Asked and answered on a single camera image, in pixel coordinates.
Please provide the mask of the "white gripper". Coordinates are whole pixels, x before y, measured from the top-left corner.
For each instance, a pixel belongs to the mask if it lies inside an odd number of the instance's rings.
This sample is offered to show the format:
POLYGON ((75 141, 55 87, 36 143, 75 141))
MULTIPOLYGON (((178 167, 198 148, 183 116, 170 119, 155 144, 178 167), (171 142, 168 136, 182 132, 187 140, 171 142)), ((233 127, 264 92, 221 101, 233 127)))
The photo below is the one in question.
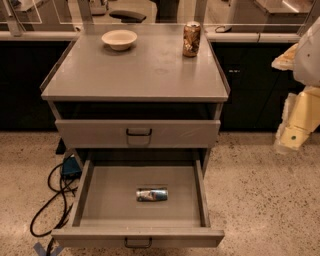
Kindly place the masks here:
MULTIPOLYGON (((281 71, 292 70, 297 47, 298 44, 292 45, 275 58, 271 66, 281 71)), ((282 122, 275 135, 275 151, 279 154, 298 151, 319 125, 320 88, 306 86, 298 95, 289 93, 282 112, 282 122)))

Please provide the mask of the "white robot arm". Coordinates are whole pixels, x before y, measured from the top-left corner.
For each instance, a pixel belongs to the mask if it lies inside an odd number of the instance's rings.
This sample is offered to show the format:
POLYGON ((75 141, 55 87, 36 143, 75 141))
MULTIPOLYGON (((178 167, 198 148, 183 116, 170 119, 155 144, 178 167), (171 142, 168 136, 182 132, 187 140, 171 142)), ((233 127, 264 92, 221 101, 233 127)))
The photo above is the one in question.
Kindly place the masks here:
POLYGON ((276 132, 275 150, 287 154, 298 151, 320 126, 320 17, 271 66, 292 70, 294 79, 305 86, 299 94, 288 94, 276 132))

